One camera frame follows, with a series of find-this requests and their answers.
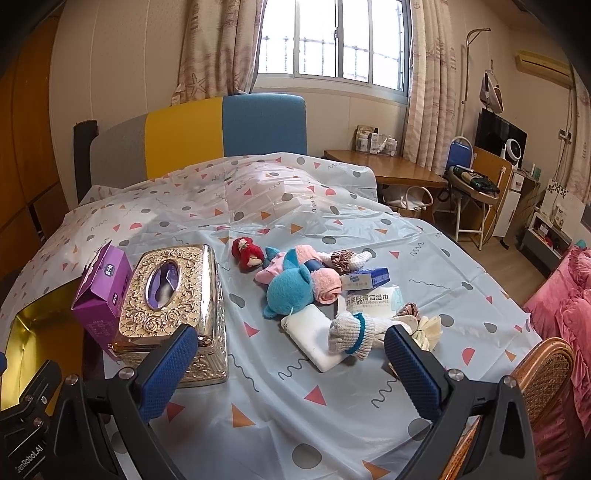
pink stuffed toy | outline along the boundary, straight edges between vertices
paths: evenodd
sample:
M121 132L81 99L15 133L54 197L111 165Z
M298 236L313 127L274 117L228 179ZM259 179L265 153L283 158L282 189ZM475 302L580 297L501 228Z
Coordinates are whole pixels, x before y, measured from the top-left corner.
M268 285L273 278L283 272L285 252L279 252L273 247L265 248L265 252L267 254L263 262L265 269L257 272L255 280ZM332 268L324 268L318 252L310 245L298 245L295 253L300 265L304 264L310 270L314 299L322 304L335 302L342 291L339 274Z

window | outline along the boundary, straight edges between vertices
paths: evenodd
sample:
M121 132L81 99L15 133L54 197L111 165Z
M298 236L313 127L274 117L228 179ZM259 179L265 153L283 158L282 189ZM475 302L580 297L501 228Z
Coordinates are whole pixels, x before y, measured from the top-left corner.
M405 96L407 2L267 0L259 78L332 80L362 87L365 93L369 88Z

patterned bedsheet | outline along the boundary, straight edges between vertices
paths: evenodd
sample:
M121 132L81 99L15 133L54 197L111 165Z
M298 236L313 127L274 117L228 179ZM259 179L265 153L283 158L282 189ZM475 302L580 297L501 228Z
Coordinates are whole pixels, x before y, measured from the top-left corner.
M383 351L319 373L277 321L262 317L264 290L254 273L238 270L234 238L369 251L368 266L388 267L405 301L441 316L434 354L469 378L497 381L540 338L480 265L433 226L393 215L375 201L375 188L368 168L286 153L222 158L123 190L93 187L9 293L0 345L9 319L78 277L109 240L132 265L149 250L207 243L226 299L230 377L177 390L151 422L180 470L188 479L395 478L429 423L388 373ZM129 478L137 478L113 422L109 432Z

headboard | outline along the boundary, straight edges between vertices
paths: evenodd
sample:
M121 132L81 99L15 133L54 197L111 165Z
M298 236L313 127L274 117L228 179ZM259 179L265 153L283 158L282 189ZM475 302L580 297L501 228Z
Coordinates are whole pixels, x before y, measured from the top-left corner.
M93 184L124 188L215 158L279 151L307 153L300 96L198 100L132 118L98 136L95 122L82 122L74 128L78 199Z

air conditioner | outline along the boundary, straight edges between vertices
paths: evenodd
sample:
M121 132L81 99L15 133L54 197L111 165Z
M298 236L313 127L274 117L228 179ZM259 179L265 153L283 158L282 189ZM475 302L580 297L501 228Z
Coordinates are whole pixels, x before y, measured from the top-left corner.
M520 72L536 75L566 88L573 86L568 63L527 50L518 50L515 62Z

